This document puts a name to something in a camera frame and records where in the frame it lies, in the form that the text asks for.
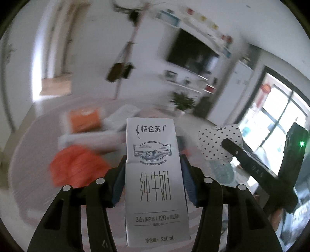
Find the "orange package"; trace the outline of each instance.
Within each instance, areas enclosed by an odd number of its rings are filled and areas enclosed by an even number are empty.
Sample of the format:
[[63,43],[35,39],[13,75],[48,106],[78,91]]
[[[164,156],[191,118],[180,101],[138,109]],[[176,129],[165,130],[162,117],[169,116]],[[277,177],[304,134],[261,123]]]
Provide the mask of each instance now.
[[71,110],[60,116],[64,134],[88,132],[102,127],[103,108],[82,108]]
[[104,177],[110,168],[100,156],[80,145],[71,145],[58,152],[50,164],[51,177],[57,187],[87,186]]

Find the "television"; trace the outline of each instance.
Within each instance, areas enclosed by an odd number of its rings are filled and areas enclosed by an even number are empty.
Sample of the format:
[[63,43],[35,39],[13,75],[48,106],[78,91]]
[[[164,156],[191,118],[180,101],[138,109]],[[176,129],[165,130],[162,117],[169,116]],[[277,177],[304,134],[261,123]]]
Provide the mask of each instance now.
[[219,55],[199,39],[180,30],[167,61],[207,78],[214,70]]

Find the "wooden floor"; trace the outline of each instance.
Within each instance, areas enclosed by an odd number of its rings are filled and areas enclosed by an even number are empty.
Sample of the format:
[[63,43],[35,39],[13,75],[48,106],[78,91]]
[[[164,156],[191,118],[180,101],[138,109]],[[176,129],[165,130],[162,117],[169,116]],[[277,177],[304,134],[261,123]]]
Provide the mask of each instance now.
[[62,96],[71,94],[71,78],[71,74],[64,74],[56,78],[42,79],[40,95]]

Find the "white circular cap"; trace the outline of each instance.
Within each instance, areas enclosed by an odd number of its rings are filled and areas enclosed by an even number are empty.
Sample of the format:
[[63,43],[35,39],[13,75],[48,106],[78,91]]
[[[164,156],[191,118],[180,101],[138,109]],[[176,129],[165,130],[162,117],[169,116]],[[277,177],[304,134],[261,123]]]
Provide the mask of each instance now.
[[204,180],[203,180],[205,183],[207,184],[211,184],[213,182],[213,179],[212,178],[209,178],[209,177],[206,177]]
[[246,190],[246,186],[245,186],[244,184],[238,185],[238,188],[239,188],[241,191],[245,191],[245,190]]
[[62,190],[63,191],[69,191],[71,189],[71,186],[70,185],[65,185]]
[[104,182],[105,182],[104,178],[98,178],[98,179],[96,180],[96,183],[97,183],[98,185],[103,184]]

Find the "door frame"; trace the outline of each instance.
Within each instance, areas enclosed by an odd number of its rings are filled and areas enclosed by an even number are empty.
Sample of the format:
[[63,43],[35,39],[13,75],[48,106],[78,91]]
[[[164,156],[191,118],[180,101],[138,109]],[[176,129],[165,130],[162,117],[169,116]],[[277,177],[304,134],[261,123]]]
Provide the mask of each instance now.
[[298,94],[307,104],[308,106],[310,106],[310,100],[297,88],[295,87],[290,81],[288,81],[286,78],[284,78],[281,74],[279,74],[278,72],[276,72],[275,70],[264,66],[264,69],[260,75],[260,78],[250,96],[250,98],[248,99],[248,101],[246,102],[243,110],[241,111],[241,113],[238,115],[237,119],[235,120],[234,124],[239,124],[241,122],[241,120],[243,119],[244,115],[246,114],[246,112],[248,111],[249,107],[251,106],[252,102],[254,101],[262,83],[263,80],[265,78],[266,74],[271,74],[273,77],[277,78],[279,81],[281,81],[284,85],[286,85],[289,89],[291,89],[293,92],[295,92],[296,94]]

